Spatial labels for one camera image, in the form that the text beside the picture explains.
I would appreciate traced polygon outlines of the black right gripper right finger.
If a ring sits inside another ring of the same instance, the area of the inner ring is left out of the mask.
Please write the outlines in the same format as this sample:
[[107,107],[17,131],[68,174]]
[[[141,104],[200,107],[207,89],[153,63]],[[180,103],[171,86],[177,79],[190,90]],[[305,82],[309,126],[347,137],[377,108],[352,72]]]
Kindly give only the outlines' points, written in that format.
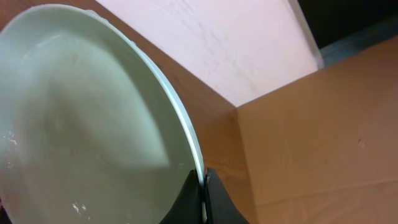
[[249,224],[235,207],[214,169],[207,169],[204,193],[207,224]]

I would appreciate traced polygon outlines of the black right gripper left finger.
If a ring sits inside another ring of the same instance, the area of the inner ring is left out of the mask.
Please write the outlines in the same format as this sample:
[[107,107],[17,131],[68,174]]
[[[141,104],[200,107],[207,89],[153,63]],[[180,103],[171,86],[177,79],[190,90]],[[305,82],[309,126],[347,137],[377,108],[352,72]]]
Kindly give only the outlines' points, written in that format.
[[202,224],[201,187],[196,170],[191,170],[160,224]]

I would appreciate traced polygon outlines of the pale green plate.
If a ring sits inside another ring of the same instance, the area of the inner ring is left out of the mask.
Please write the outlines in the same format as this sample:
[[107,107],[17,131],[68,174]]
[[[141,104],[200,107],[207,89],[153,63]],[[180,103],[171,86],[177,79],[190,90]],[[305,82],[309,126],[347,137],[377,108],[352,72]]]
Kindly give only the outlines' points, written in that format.
[[1,199],[13,223],[158,223],[198,139],[165,75],[94,12],[34,6],[1,31]]

